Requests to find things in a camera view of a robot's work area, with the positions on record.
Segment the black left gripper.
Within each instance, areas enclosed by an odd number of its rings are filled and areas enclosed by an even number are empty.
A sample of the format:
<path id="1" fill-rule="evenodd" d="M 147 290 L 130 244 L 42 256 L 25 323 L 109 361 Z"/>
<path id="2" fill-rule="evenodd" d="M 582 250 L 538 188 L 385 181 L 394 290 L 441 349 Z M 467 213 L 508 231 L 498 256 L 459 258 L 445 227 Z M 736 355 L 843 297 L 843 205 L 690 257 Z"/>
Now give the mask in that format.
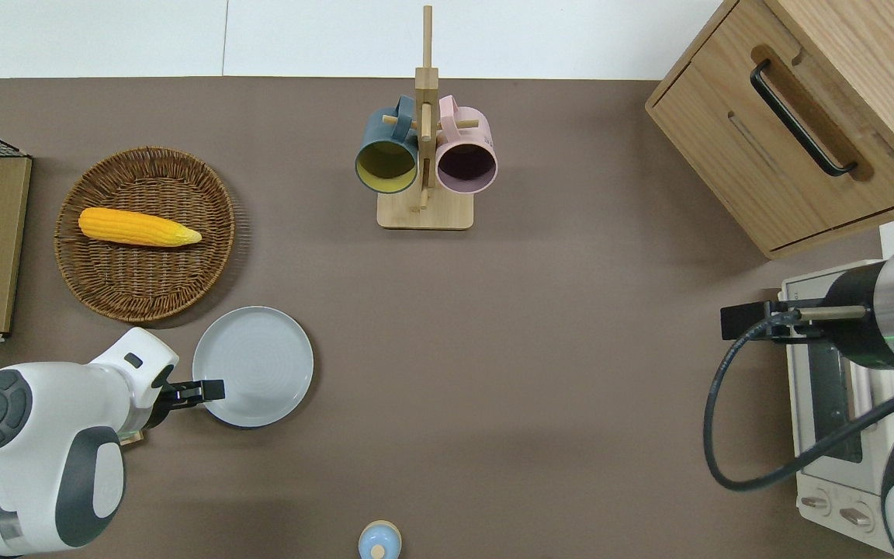
<path id="1" fill-rule="evenodd" d="M 165 383 L 158 392 L 154 411 L 185 409 L 198 403 L 223 400 L 226 397 L 224 390 L 224 380 L 220 379 Z"/>

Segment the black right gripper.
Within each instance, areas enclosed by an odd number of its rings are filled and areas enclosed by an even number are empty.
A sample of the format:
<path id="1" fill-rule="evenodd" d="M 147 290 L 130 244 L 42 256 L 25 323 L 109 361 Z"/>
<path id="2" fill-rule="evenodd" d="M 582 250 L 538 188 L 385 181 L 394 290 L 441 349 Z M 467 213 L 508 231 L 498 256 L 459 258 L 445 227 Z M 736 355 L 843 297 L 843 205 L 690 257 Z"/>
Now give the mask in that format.
<path id="1" fill-rule="evenodd" d="M 815 308 L 822 305 L 822 300 L 767 300 L 765 302 L 745 302 L 721 308 L 721 339 L 735 341 L 751 332 L 759 321 L 774 314 L 791 309 Z M 799 319 L 797 322 L 781 323 L 769 326 L 764 332 L 764 339 L 776 344 L 809 344 L 813 340 L 824 339 L 820 327 L 812 322 Z"/>

